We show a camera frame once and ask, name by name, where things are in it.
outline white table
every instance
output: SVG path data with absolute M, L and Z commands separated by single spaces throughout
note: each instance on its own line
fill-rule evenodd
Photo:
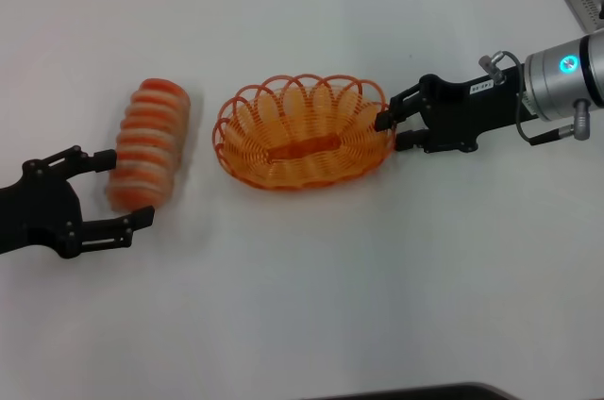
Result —
M 524 400 L 604 395 L 604 115 L 588 142 L 531 148 L 510 127 L 472 155 L 404 153 L 295 195 L 232 180 L 210 143 L 221 104 L 270 75 L 346 73 L 393 95 L 580 35 L 563 0 L 0 0 L 0 184 L 75 143 L 111 148 L 146 77 L 194 98 L 177 198 L 132 248 L 0 258 L 3 397 L 468 380 Z M 74 181 L 85 217 L 110 216 L 106 181 Z

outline orange wire basket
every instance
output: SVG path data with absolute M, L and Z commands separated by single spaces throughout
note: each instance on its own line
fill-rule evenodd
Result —
M 222 106 L 212 142 L 223 168 L 250 186 L 323 188 L 367 174 L 392 152 L 394 131 L 374 130 L 386 108 L 384 92 L 372 81 L 274 76 L 242 88 Z

